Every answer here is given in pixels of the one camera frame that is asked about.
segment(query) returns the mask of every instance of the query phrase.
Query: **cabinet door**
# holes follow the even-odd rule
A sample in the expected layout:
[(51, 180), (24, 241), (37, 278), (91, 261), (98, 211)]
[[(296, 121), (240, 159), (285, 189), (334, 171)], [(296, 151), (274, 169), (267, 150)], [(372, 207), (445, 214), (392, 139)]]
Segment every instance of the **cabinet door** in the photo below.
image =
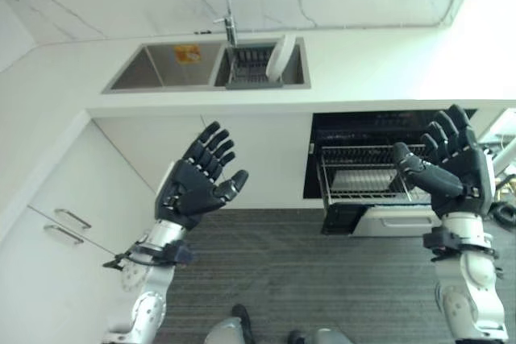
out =
[(170, 163), (204, 129), (199, 115), (98, 118), (96, 123), (155, 191)]
[(152, 226), (153, 202), (154, 192), (91, 122), (31, 207), (106, 249), (121, 252)]
[(311, 114), (235, 114), (203, 116), (217, 120), (235, 142), (236, 159), (224, 169), (228, 179), (249, 171), (242, 193), (227, 208), (320, 207), (302, 199)]
[(111, 255), (45, 226), (58, 227), (26, 209), (0, 245), (2, 342), (100, 342), (107, 295), (119, 286), (119, 274), (102, 268)]

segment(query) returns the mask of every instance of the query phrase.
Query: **wire rack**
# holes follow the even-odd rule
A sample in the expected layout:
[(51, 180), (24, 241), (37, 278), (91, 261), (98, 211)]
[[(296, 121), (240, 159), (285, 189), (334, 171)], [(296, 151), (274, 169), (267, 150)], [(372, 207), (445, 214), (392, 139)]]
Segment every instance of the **wire rack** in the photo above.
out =
[(230, 83), (265, 83), (268, 59), (273, 47), (236, 48), (231, 62)]
[[(424, 158), (425, 147), (409, 145)], [(329, 203), (342, 200), (383, 204), (427, 204), (430, 195), (397, 174), (390, 145), (321, 147), (320, 178)]]

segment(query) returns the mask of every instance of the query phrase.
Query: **white countertop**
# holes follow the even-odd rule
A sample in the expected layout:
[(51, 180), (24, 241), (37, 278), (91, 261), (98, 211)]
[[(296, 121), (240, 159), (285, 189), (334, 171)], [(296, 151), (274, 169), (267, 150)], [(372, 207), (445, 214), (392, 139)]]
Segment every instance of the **white countertop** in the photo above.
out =
[(221, 35), (37, 48), (0, 73), (0, 240), (90, 117), (516, 106), (516, 37), (453, 30), (304, 32), (311, 89), (300, 90), (101, 94), (142, 42)]

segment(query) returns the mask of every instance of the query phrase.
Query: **sticker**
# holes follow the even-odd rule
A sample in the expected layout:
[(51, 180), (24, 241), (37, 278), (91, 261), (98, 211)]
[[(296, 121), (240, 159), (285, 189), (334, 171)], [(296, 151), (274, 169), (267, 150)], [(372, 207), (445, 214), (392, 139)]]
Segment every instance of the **sticker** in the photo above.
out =
[(178, 64), (197, 64), (201, 62), (201, 48), (198, 44), (180, 44), (174, 46)]

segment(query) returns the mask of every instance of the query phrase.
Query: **open dishwasher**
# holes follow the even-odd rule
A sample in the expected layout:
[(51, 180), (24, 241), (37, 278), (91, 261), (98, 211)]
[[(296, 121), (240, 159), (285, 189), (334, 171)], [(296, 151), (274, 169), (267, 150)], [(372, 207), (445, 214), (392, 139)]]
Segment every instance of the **open dishwasher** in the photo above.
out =
[(322, 198), (322, 233), (420, 236), (440, 224), (430, 195), (397, 174), (391, 150), (402, 141), (424, 159), (419, 139), (435, 113), (314, 114), (303, 196)]

